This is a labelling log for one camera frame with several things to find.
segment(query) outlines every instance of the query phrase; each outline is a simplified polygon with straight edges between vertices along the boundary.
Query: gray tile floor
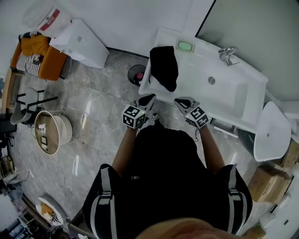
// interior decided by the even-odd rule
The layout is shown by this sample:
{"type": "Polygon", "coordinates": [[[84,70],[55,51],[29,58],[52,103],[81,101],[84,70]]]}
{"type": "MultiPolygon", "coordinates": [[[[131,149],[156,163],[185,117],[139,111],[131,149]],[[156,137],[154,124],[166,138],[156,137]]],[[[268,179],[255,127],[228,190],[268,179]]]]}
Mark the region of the gray tile floor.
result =
{"type": "MultiPolygon", "coordinates": [[[[128,81],[127,72],[135,64],[146,63],[146,59],[111,51],[103,70],[73,61],[66,85],[66,80],[62,79],[52,82],[29,74],[23,77],[20,92],[30,86],[36,90],[45,89],[45,98],[58,96],[58,100],[44,105],[46,110],[59,108],[65,85],[60,109],[65,110],[66,117],[71,121],[74,137],[69,144],[60,148],[58,155],[47,156],[38,148],[31,129],[18,124],[11,154],[21,179],[28,176],[29,170],[34,176],[22,183],[24,193],[32,202],[36,202],[38,196],[47,194],[62,206],[70,218],[76,215],[100,165],[112,163],[126,130],[121,124],[121,112],[138,95],[138,87],[128,81]]],[[[161,115],[166,127],[184,130],[195,139],[195,128],[184,122],[175,106],[157,101],[153,109],[161,115]]],[[[241,176],[249,183],[259,163],[238,139],[213,129],[211,131],[225,163],[237,163],[241,176]]],[[[199,136],[198,139],[198,154],[204,161],[199,136]]],[[[254,204],[248,224],[254,224],[270,207],[269,204],[254,204]]]]}

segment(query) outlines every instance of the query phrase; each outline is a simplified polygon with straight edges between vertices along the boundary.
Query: cable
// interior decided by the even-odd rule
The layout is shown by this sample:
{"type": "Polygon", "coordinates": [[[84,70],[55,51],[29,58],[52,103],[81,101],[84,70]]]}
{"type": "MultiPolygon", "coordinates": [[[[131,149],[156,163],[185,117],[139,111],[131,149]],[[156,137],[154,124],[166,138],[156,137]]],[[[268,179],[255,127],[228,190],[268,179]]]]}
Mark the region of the cable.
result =
{"type": "Polygon", "coordinates": [[[66,146],[66,145],[68,145],[68,144],[70,144],[70,143],[73,143],[74,141],[70,141],[70,142],[68,142],[68,143],[66,143],[66,144],[64,144],[64,145],[62,145],[62,146],[60,146],[60,147],[64,147],[64,146],[66,146]]]}
{"type": "Polygon", "coordinates": [[[26,182],[26,181],[28,180],[29,176],[30,176],[30,171],[28,171],[28,176],[27,176],[27,178],[26,178],[25,180],[22,180],[21,182],[26,182]]]}
{"type": "Polygon", "coordinates": [[[36,139],[36,137],[34,137],[34,135],[32,134],[32,129],[33,129],[33,127],[31,128],[31,135],[33,136],[33,138],[35,138],[35,139],[36,139]]]}
{"type": "Polygon", "coordinates": [[[150,77],[151,77],[151,76],[152,76],[152,74],[150,73],[150,74],[149,74],[149,83],[150,83],[150,77]]]}
{"type": "Polygon", "coordinates": [[[195,139],[196,139],[196,141],[194,140],[194,142],[198,142],[197,132],[199,132],[199,129],[198,129],[198,128],[196,128],[196,130],[195,130],[195,139]]]}
{"type": "Polygon", "coordinates": [[[79,204],[79,203],[73,202],[71,200],[67,200],[67,201],[70,202],[70,203],[73,203],[73,204],[83,205],[83,204],[79,204]]]}
{"type": "Polygon", "coordinates": [[[28,124],[27,121],[22,122],[22,124],[27,125],[27,127],[30,128],[30,129],[34,127],[34,124],[28,124]]]}
{"type": "Polygon", "coordinates": [[[62,89],[62,93],[61,93],[61,97],[60,97],[60,101],[59,101],[59,108],[58,108],[58,111],[60,110],[60,105],[61,105],[62,96],[64,95],[64,89],[65,89],[66,83],[67,83],[67,81],[68,81],[68,79],[69,79],[70,71],[71,71],[71,65],[70,65],[69,73],[67,74],[67,78],[66,78],[64,87],[63,87],[63,89],[62,89]]]}
{"type": "Polygon", "coordinates": [[[62,171],[62,168],[61,168],[61,162],[60,162],[60,157],[59,157],[59,154],[57,153],[57,156],[58,156],[58,160],[59,160],[59,166],[60,166],[60,170],[62,172],[62,175],[64,177],[64,196],[65,196],[65,176],[64,176],[64,172],[62,171]]]}

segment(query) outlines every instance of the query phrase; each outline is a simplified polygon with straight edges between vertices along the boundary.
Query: cardboard box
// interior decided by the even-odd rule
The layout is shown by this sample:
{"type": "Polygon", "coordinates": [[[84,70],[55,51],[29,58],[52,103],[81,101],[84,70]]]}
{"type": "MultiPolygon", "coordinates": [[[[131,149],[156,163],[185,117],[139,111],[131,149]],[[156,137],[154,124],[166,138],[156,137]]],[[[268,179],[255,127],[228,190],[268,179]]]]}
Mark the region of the cardboard box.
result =
{"type": "Polygon", "coordinates": [[[296,162],[299,162],[299,144],[291,140],[286,154],[281,159],[273,160],[282,168],[291,168],[296,162]]]}
{"type": "Polygon", "coordinates": [[[266,235],[266,232],[261,226],[255,226],[248,229],[242,236],[251,239],[262,239],[266,235]]]}
{"type": "Polygon", "coordinates": [[[248,189],[255,202],[278,203],[290,183],[291,178],[287,173],[263,165],[256,169],[248,189]]]}

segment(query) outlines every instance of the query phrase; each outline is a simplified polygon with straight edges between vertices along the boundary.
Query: backpack strap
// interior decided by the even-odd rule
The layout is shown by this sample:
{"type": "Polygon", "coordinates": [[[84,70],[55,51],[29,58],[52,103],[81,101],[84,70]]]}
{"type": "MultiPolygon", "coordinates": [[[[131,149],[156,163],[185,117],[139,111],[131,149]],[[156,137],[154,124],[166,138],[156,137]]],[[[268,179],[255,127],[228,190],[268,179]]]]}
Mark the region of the backpack strap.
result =
{"type": "Polygon", "coordinates": [[[247,199],[242,192],[239,192],[236,189],[236,164],[232,167],[229,175],[229,182],[228,182],[228,201],[229,201],[229,220],[228,220],[228,232],[232,233],[234,228],[235,222],[235,214],[238,212],[235,208],[235,204],[242,202],[243,209],[242,209],[242,223],[240,227],[237,229],[239,231],[245,223],[246,216],[247,216],[247,199]]]}
{"type": "Polygon", "coordinates": [[[93,201],[90,224],[97,239],[117,239],[114,195],[111,191],[109,167],[101,169],[103,192],[93,201]]]}

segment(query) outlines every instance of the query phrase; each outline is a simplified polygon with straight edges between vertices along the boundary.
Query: washbasin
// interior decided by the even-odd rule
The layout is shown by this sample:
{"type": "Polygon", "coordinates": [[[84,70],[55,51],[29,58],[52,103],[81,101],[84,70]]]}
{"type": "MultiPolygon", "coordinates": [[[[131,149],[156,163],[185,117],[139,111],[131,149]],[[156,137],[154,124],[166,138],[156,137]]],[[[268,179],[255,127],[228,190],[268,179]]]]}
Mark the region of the washbasin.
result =
{"type": "Polygon", "coordinates": [[[154,93],[158,100],[174,104],[174,99],[190,96],[200,102],[210,118],[216,118],[247,131],[256,132],[265,95],[267,77],[236,56],[238,64],[220,61],[217,46],[182,33],[159,28],[154,47],[174,46],[178,63],[177,88],[164,88],[151,74],[148,62],[139,88],[140,94],[154,93]],[[193,53],[175,48],[177,39],[195,45],[193,53]]]}
{"type": "Polygon", "coordinates": [[[282,158],[290,144],[291,126],[284,114],[272,102],[268,102],[261,114],[254,140],[256,161],[282,158]]]}

